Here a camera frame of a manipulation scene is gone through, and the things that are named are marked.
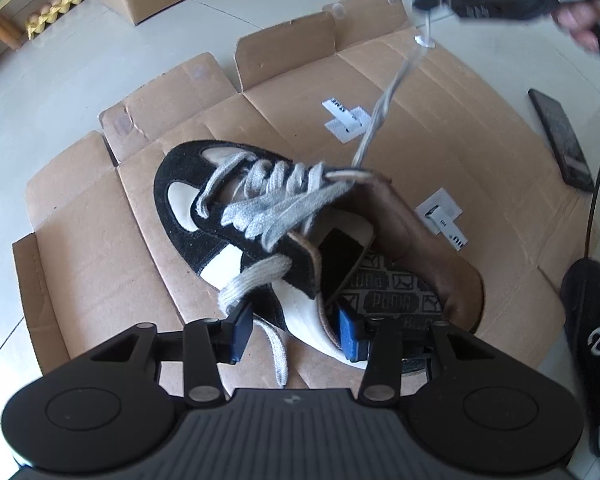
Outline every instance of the black bag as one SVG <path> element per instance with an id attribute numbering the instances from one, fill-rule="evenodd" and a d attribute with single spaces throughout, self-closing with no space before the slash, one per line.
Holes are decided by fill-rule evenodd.
<path id="1" fill-rule="evenodd" d="M 575 262 L 562 280 L 560 298 L 567 341 L 584 387 L 590 448 L 600 456 L 600 264 L 588 258 Z"/>

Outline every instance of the wooden table leg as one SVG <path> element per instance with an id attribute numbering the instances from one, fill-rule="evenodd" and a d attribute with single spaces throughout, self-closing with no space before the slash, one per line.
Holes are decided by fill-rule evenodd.
<path id="1" fill-rule="evenodd" d="M 14 38 L 22 38 L 24 32 L 22 32 L 11 20 L 5 18 L 0 14 L 0 26 L 4 28 Z"/>
<path id="2" fill-rule="evenodd" d="M 0 41 L 6 44 L 11 50 L 18 50 L 22 43 L 20 37 L 15 37 L 7 28 L 0 24 Z"/>

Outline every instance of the white tile floor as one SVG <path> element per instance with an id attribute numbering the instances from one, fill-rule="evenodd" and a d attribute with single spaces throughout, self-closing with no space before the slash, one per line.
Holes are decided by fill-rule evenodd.
<path id="1" fill-rule="evenodd" d="M 232 53 L 238 38 L 333 1 L 187 0 L 133 27 L 99 0 L 87 0 L 21 50 L 0 58 L 0 413 L 9 396 L 40 373 L 22 321 L 11 257 L 11 243 L 30 232 L 27 180 L 97 129 L 101 110 L 151 78 L 208 51 L 237 84 Z M 470 25 L 449 18 L 434 24 L 433 35 L 536 132 L 541 129 L 526 91 L 534 86 L 558 98 L 590 161 L 598 160 L 600 60 L 573 46 L 553 24 Z M 563 340 L 542 371 L 574 389 Z M 0 439 L 0 480 L 14 472 L 5 446 Z M 600 478 L 600 461 L 594 462 L 584 443 L 570 469 L 579 478 Z"/>

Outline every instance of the white stripe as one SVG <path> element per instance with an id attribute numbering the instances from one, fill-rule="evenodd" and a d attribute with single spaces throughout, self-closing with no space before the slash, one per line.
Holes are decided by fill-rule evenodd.
<path id="1" fill-rule="evenodd" d="M 240 274 L 242 251 L 234 245 L 227 245 L 200 272 L 200 278 L 209 285 L 221 290 Z"/>
<path id="2" fill-rule="evenodd" d="M 282 306 L 286 328 L 291 335 L 344 364 L 366 368 L 366 361 L 350 362 L 342 350 L 329 339 L 320 322 L 315 300 L 310 300 L 304 292 L 289 285 L 285 280 L 275 280 L 271 282 L 271 287 Z"/>
<path id="3" fill-rule="evenodd" d="M 178 224 L 190 233 L 198 230 L 191 218 L 191 206 L 199 192 L 199 189 L 184 182 L 172 182 L 167 190 L 167 200 Z"/>

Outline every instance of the egg tray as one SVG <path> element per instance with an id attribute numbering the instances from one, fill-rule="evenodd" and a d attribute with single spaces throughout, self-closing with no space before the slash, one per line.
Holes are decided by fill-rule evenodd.
<path id="1" fill-rule="evenodd" d="M 25 22 L 27 35 L 32 40 L 36 34 L 45 30 L 46 24 L 54 23 L 58 17 L 71 10 L 72 6 L 80 4 L 83 0 L 50 0 L 41 7 L 40 11 L 30 15 Z"/>

